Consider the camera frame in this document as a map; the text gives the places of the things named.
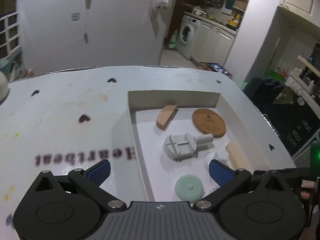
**white spherical object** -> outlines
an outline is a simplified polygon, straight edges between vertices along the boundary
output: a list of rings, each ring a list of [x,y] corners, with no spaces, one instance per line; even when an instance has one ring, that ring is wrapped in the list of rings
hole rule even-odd
[[[8,92],[9,88],[7,77],[0,71],[0,102],[5,99]]]

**blue gripper pad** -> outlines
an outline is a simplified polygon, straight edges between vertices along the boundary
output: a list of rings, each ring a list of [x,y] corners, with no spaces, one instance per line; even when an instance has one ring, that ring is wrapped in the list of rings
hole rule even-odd
[[[100,186],[109,176],[111,165],[108,160],[102,160],[84,171],[84,176],[95,185]]]
[[[233,173],[232,169],[217,160],[209,164],[209,175],[220,187],[233,179]]]

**semicircular wooden block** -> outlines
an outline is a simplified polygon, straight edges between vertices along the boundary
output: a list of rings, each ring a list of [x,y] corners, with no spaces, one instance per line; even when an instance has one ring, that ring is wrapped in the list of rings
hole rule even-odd
[[[202,133],[211,133],[215,138],[220,138],[226,133],[224,120],[220,115],[209,109],[200,108],[194,111],[192,121]]]
[[[161,130],[165,129],[165,127],[169,123],[170,117],[173,115],[176,108],[177,108],[177,105],[170,105],[170,106],[165,106],[164,108],[161,109],[160,113],[157,116],[157,121],[156,121],[156,125]]]

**washing machine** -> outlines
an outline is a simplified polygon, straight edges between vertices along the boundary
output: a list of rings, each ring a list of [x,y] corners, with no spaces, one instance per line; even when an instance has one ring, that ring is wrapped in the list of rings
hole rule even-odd
[[[191,59],[191,50],[196,40],[196,32],[201,20],[184,15],[177,40],[177,50],[187,59]]]

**finger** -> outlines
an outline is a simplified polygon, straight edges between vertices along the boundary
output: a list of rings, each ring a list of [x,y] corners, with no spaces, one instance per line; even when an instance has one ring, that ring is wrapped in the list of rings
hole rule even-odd
[[[308,200],[310,198],[310,193],[309,192],[306,192],[306,191],[302,191],[301,192],[301,197],[304,199],[304,200]]]

